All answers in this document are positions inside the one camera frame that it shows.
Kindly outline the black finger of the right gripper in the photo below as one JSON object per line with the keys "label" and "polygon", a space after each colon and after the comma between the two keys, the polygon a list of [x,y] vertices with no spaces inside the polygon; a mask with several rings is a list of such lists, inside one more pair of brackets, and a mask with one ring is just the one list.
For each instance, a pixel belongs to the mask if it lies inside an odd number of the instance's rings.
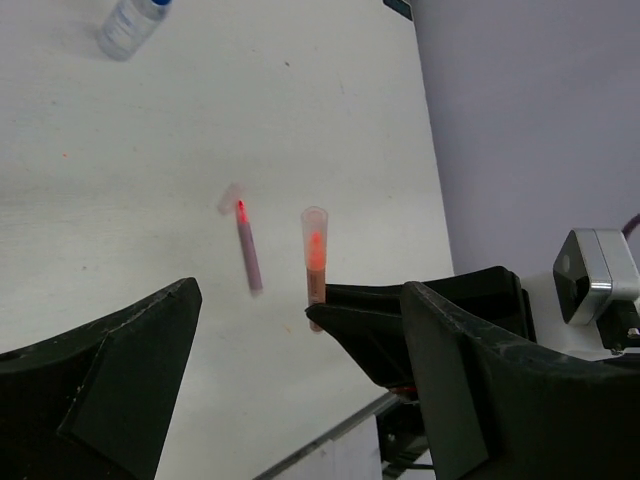
{"label": "black finger of the right gripper", "polygon": [[[534,342],[528,292],[503,266],[424,283],[464,311]],[[328,284],[326,301],[306,309],[310,321],[332,336],[370,380],[388,390],[415,382],[402,325],[401,285]]]}

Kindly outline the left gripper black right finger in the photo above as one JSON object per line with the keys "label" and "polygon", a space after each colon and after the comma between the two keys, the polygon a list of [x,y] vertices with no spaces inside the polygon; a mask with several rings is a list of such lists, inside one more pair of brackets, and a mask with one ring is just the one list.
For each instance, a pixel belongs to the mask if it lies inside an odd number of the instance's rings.
{"label": "left gripper black right finger", "polygon": [[542,347],[418,282],[401,291],[440,479],[635,479],[639,374]]}

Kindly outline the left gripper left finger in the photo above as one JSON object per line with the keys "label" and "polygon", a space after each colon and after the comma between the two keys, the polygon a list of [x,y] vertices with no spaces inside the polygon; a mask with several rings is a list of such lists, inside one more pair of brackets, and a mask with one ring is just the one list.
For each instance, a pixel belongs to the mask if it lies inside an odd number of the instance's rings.
{"label": "left gripper left finger", "polygon": [[154,478],[201,304],[183,278],[2,354],[2,478]]}

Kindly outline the orange pencil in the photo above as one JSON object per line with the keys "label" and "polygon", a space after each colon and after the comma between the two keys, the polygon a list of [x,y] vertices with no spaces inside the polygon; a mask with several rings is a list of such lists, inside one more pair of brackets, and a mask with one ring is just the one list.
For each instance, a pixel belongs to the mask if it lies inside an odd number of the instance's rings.
{"label": "orange pencil", "polygon": [[308,305],[326,302],[328,213],[317,206],[301,214]]}

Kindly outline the pink red pen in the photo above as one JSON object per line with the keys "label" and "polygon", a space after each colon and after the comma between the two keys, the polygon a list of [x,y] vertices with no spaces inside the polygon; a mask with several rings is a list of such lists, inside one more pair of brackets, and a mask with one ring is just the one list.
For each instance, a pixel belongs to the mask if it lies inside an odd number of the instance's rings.
{"label": "pink red pen", "polygon": [[252,296],[258,296],[263,291],[263,282],[249,215],[243,200],[236,202],[236,220],[249,291]]}

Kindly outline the clear pen cap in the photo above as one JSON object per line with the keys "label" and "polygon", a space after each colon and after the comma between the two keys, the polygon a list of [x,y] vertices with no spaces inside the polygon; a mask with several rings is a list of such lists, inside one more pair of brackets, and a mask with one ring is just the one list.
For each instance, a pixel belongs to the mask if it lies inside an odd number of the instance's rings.
{"label": "clear pen cap", "polygon": [[239,203],[242,201],[243,187],[238,183],[232,183],[222,194],[217,209],[221,215],[229,215],[235,213]]}

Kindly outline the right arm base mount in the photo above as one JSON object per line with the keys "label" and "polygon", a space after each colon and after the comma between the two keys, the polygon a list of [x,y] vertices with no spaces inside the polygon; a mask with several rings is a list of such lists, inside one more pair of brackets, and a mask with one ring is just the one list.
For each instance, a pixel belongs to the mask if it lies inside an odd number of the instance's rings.
{"label": "right arm base mount", "polygon": [[415,387],[392,390],[375,413],[383,479],[399,479],[407,472],[434,474],[422,413]]}

